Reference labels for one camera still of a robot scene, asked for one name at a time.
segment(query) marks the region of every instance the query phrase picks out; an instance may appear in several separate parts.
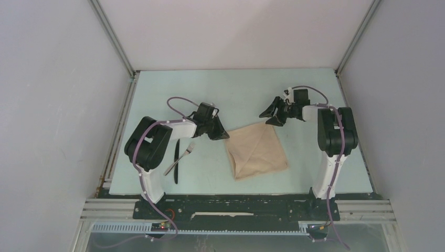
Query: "cloth fold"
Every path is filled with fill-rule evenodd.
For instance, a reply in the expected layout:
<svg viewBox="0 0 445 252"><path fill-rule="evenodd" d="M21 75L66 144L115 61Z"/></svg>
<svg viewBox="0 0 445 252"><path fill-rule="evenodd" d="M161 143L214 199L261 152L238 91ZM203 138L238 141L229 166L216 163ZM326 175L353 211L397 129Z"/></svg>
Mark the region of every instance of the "cloth fold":
<svg viewBox="0 0 445 252"><path fill-rule="evenodd" d="M289 168L272 125L260 122L228 133L225 144L235 181Z"/></svg>

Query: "black knife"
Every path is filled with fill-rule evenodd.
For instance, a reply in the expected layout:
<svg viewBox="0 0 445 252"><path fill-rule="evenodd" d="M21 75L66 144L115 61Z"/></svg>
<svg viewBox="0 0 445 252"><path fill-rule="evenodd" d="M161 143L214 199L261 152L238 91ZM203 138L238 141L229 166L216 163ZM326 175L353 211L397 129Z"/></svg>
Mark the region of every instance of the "black knife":
<svg viewBox="0 0 445 252"><path fill-rule="evenodd" d="M176 149L175 149L175 162L179 158L179 139L176 142ZM178 163L175 165L175 171L173 172L173 178L175 179L175 184L178 184Z"/></svg>

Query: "folded cloth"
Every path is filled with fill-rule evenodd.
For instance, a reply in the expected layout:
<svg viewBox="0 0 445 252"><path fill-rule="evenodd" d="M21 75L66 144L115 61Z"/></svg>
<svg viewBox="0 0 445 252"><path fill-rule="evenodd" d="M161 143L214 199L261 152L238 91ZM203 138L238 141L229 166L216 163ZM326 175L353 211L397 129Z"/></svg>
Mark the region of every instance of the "folded cloth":
<svg viewBox="0 0 445 252"><path fill-rule="evenodd" d="M226 149L235 181L289 168L272 125L260 122L228 133Z"/></svg>

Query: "floor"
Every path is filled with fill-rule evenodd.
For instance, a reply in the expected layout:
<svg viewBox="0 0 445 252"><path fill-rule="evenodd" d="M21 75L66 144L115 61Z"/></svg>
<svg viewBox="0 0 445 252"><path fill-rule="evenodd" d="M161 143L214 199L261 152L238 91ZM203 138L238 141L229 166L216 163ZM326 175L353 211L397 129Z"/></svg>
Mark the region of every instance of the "floor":
<svg viewBox="0 0 445 252"><path fill-rule="evenodd" d="M140 194L137 172L124 154L127 139L144 116L156 120L179 119L166 100L181 96L196 103L213 102L220 109L220 119L227 131L264 121L258 115L275 96L287 87L308 85L325 93L330 103L344 106L343 97L332 69L253 69L253 70L189 70L143 71L140 74L114 168L110 194ZM312 102L323 98L310 92ZM174 100L172 105L184 114L196 109L187 102ZM170 194L286 194L307 193L320 165L321 151L317 145L317 126L310 122L289 119L285 126L275 127L290 168L286 171L260 175L235 182L224 141L211 141L205 135L181 140L182 153L193 141L193 152L179 163L179 183L173 172L162 176L162 185ZM173 162L175 142L170 142L163 162L163 171ZM360 150L352 151L338 178L337 193L372 192L371 183Z"/></svg>

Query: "fork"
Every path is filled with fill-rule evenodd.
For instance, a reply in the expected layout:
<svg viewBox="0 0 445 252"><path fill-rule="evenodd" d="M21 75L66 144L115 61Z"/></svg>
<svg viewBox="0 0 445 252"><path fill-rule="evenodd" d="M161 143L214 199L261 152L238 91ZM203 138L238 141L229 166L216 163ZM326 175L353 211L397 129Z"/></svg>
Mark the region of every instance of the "fork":
<svg viewBox="0 0 445 252"><path fill-rule="evenodd" d="M184 152L181 156L179 156L178 160L176 160L172 165L170 165L170 166L167 168L167 170L164 172L164 176L167 176L167 174L173 169L173 167L175 167L175 165L181 160L181 158L183 158L183 157L189 155L189 154L192 152L193 147L195 147L195 143L191 143L191 144L187 147L187 149L185 150L185 152Z"/></svg>

